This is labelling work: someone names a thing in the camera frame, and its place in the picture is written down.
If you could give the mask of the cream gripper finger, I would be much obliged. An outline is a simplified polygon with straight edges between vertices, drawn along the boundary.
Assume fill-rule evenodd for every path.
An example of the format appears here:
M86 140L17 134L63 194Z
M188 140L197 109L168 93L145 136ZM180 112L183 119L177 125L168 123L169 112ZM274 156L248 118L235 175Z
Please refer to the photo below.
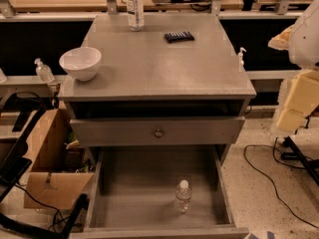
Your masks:
M293 26L287 27L280 34L273 37L268 42L268 47L279 50L279 51L287 51L289 48L289 39Z
M281 131L294 132L318 107L319 72L302 70L290 81L288 95L275 126Z

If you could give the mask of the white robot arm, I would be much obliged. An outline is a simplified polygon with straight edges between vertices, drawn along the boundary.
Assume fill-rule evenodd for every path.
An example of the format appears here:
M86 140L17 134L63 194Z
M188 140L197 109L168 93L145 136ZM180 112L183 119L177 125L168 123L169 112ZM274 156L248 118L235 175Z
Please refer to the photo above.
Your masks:
M273 118L274 133L288 135L302 127L319 107L319 0L313 0L296 22L273 37L268 46L286 50L290 62L301 69L281 84L279 108Z

